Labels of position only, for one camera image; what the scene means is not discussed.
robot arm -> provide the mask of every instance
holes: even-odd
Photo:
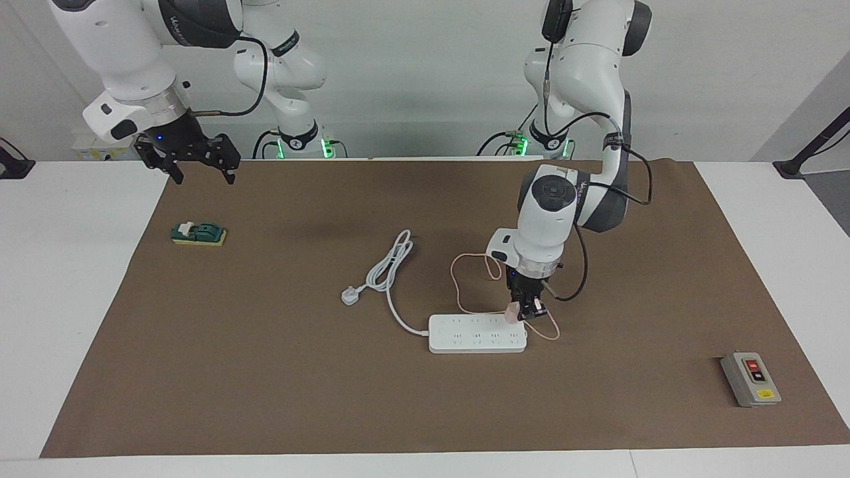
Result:
[[[270,56],[276,59],[269,62],[274,63],[268,68],[269,84],[274,85],[272,92],[266,95],[269,99],[277,92],[281,79],[284,85],[292,84],[278,65],[283,65],[281,57],[284,54],[298,49],[298,35],[294,29],[285,25],[281,27],[278,2],[49,1],[59,26],[86,64],[100,75],[106,88],[83,112],[89,127],[101,139],[113,142],[143,133],[134,147],[149,168],[159,168],[180,183],[183,175],[178,161],[199,161],[220,170],[228,183],[233,184],[240,163],[239,151],[225,134],[207,138],[196,119],[197,116],[217,116],[222,112],[193,112],[189,108],[176,71],[162,58],[162,45],[228,48],[244,37],[261,41],[270,51]],[[262,53],[259,46],[254,53],[257,51]],[[257,79],[254,88],[257,91],[266,71],[263,56],[259,56],[260,61],[253,62],[246,69],[248,76]],[[298,58],[314,57],[304,50]],[[299,61],[287,58],[290,64]],[[324,82],[324,73],[322,68],[316,70],[320,72],[320,86]],[[280,101],[270,102],[276,110],[284,105]],[[297,106],[301,107],[302,116],[303,110],[309,115],[306,102]],[[285,112],[278,116],[288,117]]]
[[[278,2],[245,1],[244,8],[246,33],[278,31],[280,35],[274,39],[262,35],[256,37],[263,40],[275,56],[269,64],[268,84],[263,96],[275,112],[286,156],[308,155],[317,151],[327,156],[325,138],[329,133],[316,121],[310,104],[301,93],[325,84],[325,62],[304,46],[298,31],[280,18]],[[280,47],[272,47],[281,39]],[[263,62],[262,51],[257,45],[240,50],[234,59],[239,80],[258,93],[262,90]]]
[[[649,8],[636,0],[588,0],[579,12],[572,10],[571,0],[552,0],[544,14],[543,34],[554,52],[552,89],[547,98],[547,59],[535,51],[525,74],[541,103],[528,126],[529,151],[558,156],[569,126],[589,114],[605,140],[600,174],[542,165],[526,176],[517,229],[500,229],[490,239],[487,253],[507,266],[507,285],[522,320],[547,313],[540,301],[543,282],[560,266],[573,224],[603,232],[625,216],[623,195],[592,185],[626,191],[632,107],[619,67],[624,54],[640,48],[650,19]],[[558,129],[545,131],[544,111],[549,127]]]

gray switch box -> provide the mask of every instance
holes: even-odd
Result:
[[[742,407],[762,407],[782,401],[762,358],[755,352],[735,352],[720,360],[726,379]]]

power plug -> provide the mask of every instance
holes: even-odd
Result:
[[[343,304],[354,305],[360,299],[360,292],[352,286],[343,291]]]

power strip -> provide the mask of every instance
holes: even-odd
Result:
[[[511,354],[525,350],[522,322],[501,315],[436,315],[428,319],[428,348],[434,354]]]

black cable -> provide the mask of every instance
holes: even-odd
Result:
[[[30,158],[26,157],[26,154],[20,152],[20,150],[18,149],[17,146],[13,145],[12,143],[9,143],[8,139],[5,139],[3,136],[0,136],[0,141],[2,141],[3,143],[6,143],[7,145],[9,145],[10,148],[15,150],[15,152],[20,154],[20,157],[24,158],[24,161],[30,161]]]
[[[499,152],[501,152],[501,151],[502,151],[502,148],[505,148],[505,152],[507,153],[507,151],[511,149],[511,144],[510,144],[510,143],[505,143],[504,145],[499,146],[499,147],[496,149],[496,154],[494,154],[493,156],[499,156]]]
[[[263,159],[268,159],[268,158],[265,156],[265,149],[266,149],[266,148],[268,148],[269,146],[277,146],[277,142],[276,142],[276,141],[269,141],[268,143],[266,143],[265,145],[263,145]]]
[[[342,141],[340,141],[338,139],[335,139],[335,140],[331,141],[331,144],[332,145],[343,145],[343,151],[345,151],[345,157],[349,157],[349,148],[345,147],[345,143],[343,143]]]
[[[529,115],[525,117],[522,123],[519,124],[519,128],[517,128],[518,131],[523,130],[523,127],[529,121],[529,118],[531,118],[531,115],[533,115],[535,111],[537,111],[537,104],[534,105],[534,108],[531,108],[531,111],[529,111]]]
[[[251,114],[254,110],[257,109],[257,106],[260,106],[260,103],[263,101],[263,96],[265,95],[265,87],[266,82],[269,80],[269,51],[265,46],[265,43],[257,40],[257,38],[251,37],[238,37],[237,40],[241,40],[242,42],[251,42],[256,43],[263,49],[263,82],[260,83],[260,91],[257,94],[257,99],[254,100],[254,104],[251,105],[250,108],[244,111],[231,112],[231,111],[221,111],[221,110],[204,110],[204,111],[192,111],[193,117],[243,117],[245,115]]]
[[[552,64],[553,48],[555,48],[555,42],[549,42],[549,56],[546,58],[546,74],[543,76],[543,126],[546,128],[546,134],[549,136],[558,136],[549,131],[549,66]]]
[[[263,131],[263,133],[260,134],[259,138],[257,138],[257,142],[254,143],[254,152],[251,154],[251,159],[257,159],[257,153],[260,151],[260,145],[263,143],[263,139],[270,134],[277,134],[277,130],[270,129],[269,131]]]
[[[590,113],[585,113],[585,114],[581,115],[580,117],[577,117],[576,119],[574,119],[574,120],[573,120],[573,121],[571,121],[571,122],[568,122],[568,123],[567,123],[567,125],[566,125],[566,126],[564,126],[563,128],[561,128],[561,129],[560,129],[557,133],[555,133],[555,134],[549,134],[549,133],[547,132],[547,134],[549,134],[550,136],[553,136],[553,137],[557,138],[557,137],[558,137],[558,136],[560,136],[561,134],[566,133],[566,132],[567,132],[567,130],[568,130],[568,129],[570,129],[570,127],[572,127],[574,124],[576,124],[576,123],[577,123],[577,122],[579,122],[580,120],[583,120],[583,119],[585,119],[585,118],[589,118],[589,117],[603,117],[603,118],[608,118],[608,119],[611,121],[611,123],[612,123],[612,124],[614,124],[614,120],[611,120],[611,115],[609,115],[608,113],[602,113],[601,111],[592,111],[592,112],[590,112]]]
[[[199,30],[206,31],[207,33],[210,33],[210,34],[212,34],[216,37],[233,38],[232,36],[228,35],[227,33],[224,33],[222,31],[215,31],[212,28],[207,28],[206,26],[201,25],[200,23],[192,20],[189,15],[187,15],[185,12],[180,10],[178,8],[178,6],[174,4],[173,0],[167,0],[167,3],[172,9],[183,14],[183,18],[181,19],[182,21],[185,21],[187,23],[191,23],[193,27],[195,27]],[[257,95],[257,99],[254,101],[254,104],[251,105],[250,108],[248,108],[247,110],[244,110],[244,111],[238,111],[236,113],[230,112],[230,111],[221,111],[221,110],[192,111],[193,117],[243,117],[245,115],[251,114],[254,110],[257,109],[257,106],[260,105],[260,102],[263,101],[263,95],[265,94],[266,82],[269,79],[269,51],[268,51],[268,49],[266,49],[265,43],[257,40],[257,38],[239,36],[239,37],[236,37],[236,40],[242,41],[242,42],[256,43],[257,45],[260,46],[260,48],[263,49],[263,82],[260,84],[260,91],[259,91],[259,94]]]
[[[493,140],[495,140],[496,138],[499,138],[499,137],[501,137],[501,136],[508,136],[507,131],[502,131],[501,133],[496,133],[496,134],[494,134],[494,135],[490,136],[490,137],[489,137],[489,138],[488,138],[488,139],[487,139],[487,140],[486,140],[486,141],[485,141],[485,142],[481,145],[481,147],[479,148],[479,152],[475,153],[475,156],[481,156],[481,153],[483,153],[483,152],[484,152],[484,149],[487,147],[487,145],[489,145],[490,143],[492,143],[492,142],[493,142]]]
[[[646,201],[641,200],[641,199],[637,199],[635,196],[632,196],[631,194],[625,192],[624,190],[622,190],[622,189],[620,189],[616,186],[605,185],[605,184],[602,184],[602,183],[589,183],[589,185],[606,188],[610,191],[613,191],[613,192],[625,197],[626,199],[628,199],[630,201],[634,201],[634,202],[636,202],[636,203],[638,203],[642,206],[648,206],[649,204],[652,204],[652,186],[653,186],[652,168],[649,166],[649,161],[647,161],[645,157],[637,154],[636,152],[634,152],[634,151],[632,151],[628,148],[623,148],[623,151],[625,151],[625,152],[629,153],[630,155],[635,156],[637,159],[641,160],[643,162],[643,165],[646,167],[646,174],[649,177],[649,191],[647,192]]]
[[[569,297],[559,297],[558,295],[555,294],[555,292],[552,290],[552,288],[549,287],[548,282],[546,282],[546,281],[543,282],[543,285],[546,286],[546,289],[549,291],[549,293],[552,294],[552,296],[555,298],[555,300],[560,301],[560,302],[570,302],[572,299],[575,299],[576,297],[579,296],[581,291],[584,290],[585,284],[587,284],[587,273],[588,273],[588,270],[590,269],[588,262],[587,262],[587,245],[584,242],[584,236],[581,234],[581,227],[579,227],[578,224],[573,224],[573,229],[575,229],[575,233],[579,237],[579,243],[581,244],[581,256],[584,260],[584,272],[581,274],[581,283],[579,284],[579,287]]]
[[[817,156],[818,154],[824,154],[824,153],[826,153],[827,151],[831,150],[832,148],[834,148],[834,147],[838,146],[838,144],[839,144],[839,143],[841,143],[841,142],[842,142],[842,141],[843,141],[843,140],[847,137],[847,135],[848,135],[848,134],[850,134],[850,129],[848,129],[848,130],[844,133],[844,135],[843,135],[841,138],[839,138],[839,139],[838,139],[838,141],[836,141],[835,143],[833,143],[833,144],[832,144],[832,146],[827,146],[827,147],[826,147],[826,149],[820,150],[820,151],[818,151],[818,152],[816,152],[816,153],[812,154],[812,155],[811,155],[811,156],[809,156],[809,157],[815,157],[815,156]]]

